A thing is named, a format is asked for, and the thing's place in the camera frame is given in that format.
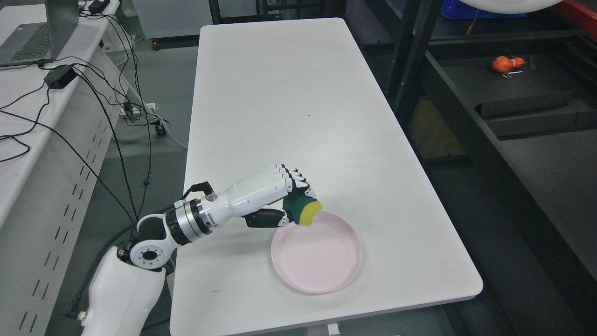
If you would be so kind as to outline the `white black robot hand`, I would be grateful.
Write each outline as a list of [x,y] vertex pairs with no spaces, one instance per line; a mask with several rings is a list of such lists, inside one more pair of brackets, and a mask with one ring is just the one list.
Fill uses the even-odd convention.
[[219,193],[210,203],[208,217],[216,226],[232,217],[243,217],[248,227],[284,227],[290,221],[282,209],[282,200],[291,193],[316,198],[310,184],[296,168],[275,164]]

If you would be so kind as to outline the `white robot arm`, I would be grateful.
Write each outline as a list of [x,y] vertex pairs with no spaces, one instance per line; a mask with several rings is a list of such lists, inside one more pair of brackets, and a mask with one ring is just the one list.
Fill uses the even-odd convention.
[[84,336],[140,335],[175,249],[212,232],[200,209],[200,200],[182,198],[140,219],[124,247],[107,250],[88,287],[88,309],[79,315]]

